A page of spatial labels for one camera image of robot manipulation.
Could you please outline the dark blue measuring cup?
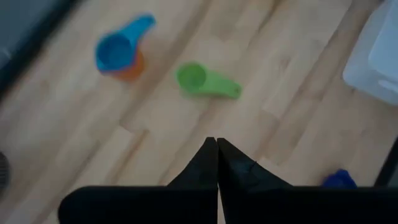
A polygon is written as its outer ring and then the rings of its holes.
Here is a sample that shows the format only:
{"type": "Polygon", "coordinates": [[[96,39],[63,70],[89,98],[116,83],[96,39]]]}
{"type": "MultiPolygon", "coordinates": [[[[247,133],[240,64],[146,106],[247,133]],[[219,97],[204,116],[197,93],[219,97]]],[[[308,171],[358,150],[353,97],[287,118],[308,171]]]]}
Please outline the dark blue measuring cup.
{"type": "Polygon", "coordinates": [[[357,189],[355,181],[349,172],[339,169],[335,173],[328,175],[322,182],[322,187],[341,188],[341,189],[357,189]]]}

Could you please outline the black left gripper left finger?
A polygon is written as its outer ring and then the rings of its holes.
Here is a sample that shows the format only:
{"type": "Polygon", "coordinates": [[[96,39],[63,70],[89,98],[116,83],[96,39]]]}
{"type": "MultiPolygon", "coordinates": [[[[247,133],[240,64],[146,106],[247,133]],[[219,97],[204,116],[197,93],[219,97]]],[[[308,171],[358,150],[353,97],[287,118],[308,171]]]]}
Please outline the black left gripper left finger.
{"type": "Polygon", "coordinates": [[[171,187],[216,187],[218,177],[218,144],[207,137],[187,166],[174,178],[171,187]]]}

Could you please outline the white plastic basket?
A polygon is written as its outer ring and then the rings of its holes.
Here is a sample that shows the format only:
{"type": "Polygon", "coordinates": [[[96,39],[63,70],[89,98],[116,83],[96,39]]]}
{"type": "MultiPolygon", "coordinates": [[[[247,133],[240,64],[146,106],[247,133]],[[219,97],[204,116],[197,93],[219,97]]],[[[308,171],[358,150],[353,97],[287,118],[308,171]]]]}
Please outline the white plastic basket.
{"type": "Polygon", "coordinates": [[[370,15],[347,61],[343,80],[398,105],[398,0],[385,0],[370,15]]]}

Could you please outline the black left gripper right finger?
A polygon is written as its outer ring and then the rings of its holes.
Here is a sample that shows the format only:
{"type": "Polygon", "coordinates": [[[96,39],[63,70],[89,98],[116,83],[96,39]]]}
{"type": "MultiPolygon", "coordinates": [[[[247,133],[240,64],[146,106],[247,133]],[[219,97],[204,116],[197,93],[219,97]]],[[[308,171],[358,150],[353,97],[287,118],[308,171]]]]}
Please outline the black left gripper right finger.
{"type": "Polygon", "coordinates": [[[260,166],[225,138],[218,138],[220,160],[231,178],[242,187],[290,187],[290,184],[260,166]]]}

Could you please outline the green measuring cup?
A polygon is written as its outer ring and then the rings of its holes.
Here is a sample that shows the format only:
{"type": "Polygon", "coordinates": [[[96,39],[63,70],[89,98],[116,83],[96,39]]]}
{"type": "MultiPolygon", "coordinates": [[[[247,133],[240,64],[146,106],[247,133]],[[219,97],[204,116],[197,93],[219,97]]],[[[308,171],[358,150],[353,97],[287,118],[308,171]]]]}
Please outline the green measuring cup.
{"type": "Polygon", "coordinates": [[[175,73],[179,87],[191,95],[221,96],[237,99],[242,86],[223,73],[196,62],[182,64],[175,73]]]}

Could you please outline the orange measuring cup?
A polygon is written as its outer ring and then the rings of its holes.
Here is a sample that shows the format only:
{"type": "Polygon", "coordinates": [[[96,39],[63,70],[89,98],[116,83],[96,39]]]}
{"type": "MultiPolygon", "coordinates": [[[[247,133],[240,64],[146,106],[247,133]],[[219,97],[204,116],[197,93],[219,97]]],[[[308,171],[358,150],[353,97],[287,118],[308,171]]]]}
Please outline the orange measuring cup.
{"type": "Polygon", "coordinates": [[[144,72],[145,66],[144,55],[140,49],[137,49],[135,61],[131,66],[121,71],[103,72],[103,74],[124,82],[133,82],[144,72]]]}

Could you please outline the large blue measuring cup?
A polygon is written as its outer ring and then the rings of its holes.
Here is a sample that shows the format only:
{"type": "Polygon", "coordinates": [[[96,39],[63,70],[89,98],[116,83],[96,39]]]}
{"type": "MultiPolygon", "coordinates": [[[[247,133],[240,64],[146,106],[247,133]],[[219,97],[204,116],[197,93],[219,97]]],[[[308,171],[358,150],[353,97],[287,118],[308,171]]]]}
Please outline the large blue measuring cup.
{"type": "Polygon", "coordinates": [[[95,62],[99,71],[121,72],[132,68],[137,61],[141,39],[153,28],[156,19],[152,14],[141,14],[118,30],[102,36],[95,47],[95,62]]]}

